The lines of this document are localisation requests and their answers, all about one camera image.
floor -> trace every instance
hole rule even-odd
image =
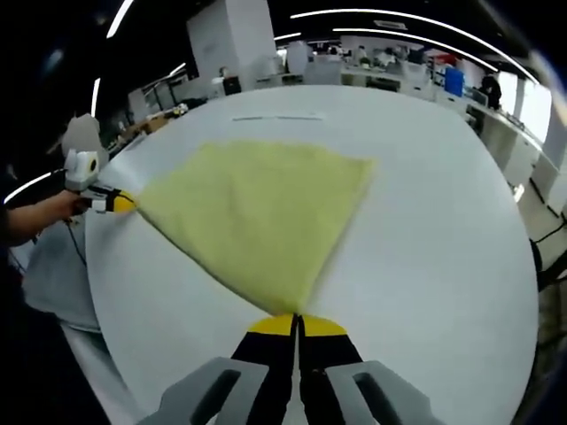
[[[517,202],[528,236],[537,241],[559,228],[563,219],[557,218],[544,206],[532,185],[524,188],[524,194]],[[538,243],[543,268],[549,267],[567,250],[567,227]],[[540,331],[533,365],[532,377],[524,401],[513,424],[524,423],[526,415],[538,403],[546,389],[546,378],[553,371],[557,353],[567,347],[567,280],[551,286],[540,293]]]

yellow towel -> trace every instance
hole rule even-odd
[[[270,313],[301,313],[372,166],[308,144],[207,143],[151,182],[138,207],[242,297]]]

person's arm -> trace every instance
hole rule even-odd
[[[4,212],[0,242],[11,246],[25,243],[57,221],[73,216],[80,199],[79,195],[63,190],[37,204]]]

white round table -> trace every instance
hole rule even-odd
[[[251,117],[258,119],[241,120]],[[315,143],[377,159],[308,311],[344,326],[363,359],[416,386],[447,425],[508,424],[535,352],[536,276],[510,190],[465,122],[380,90],[258,90],[167,125],[120,153],[101,180],[139,193],[201,143],[236,138]],[[91,213],[87,257],[105,341],[148,413],[169,385],[213,357],[229,357],[248,326],[266,316],[137,213]]]

blue container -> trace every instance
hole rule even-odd
[[[445,70],[445,91],[462,97],[462,89],[464,87],[464,73],[455,68],[447,68]]]

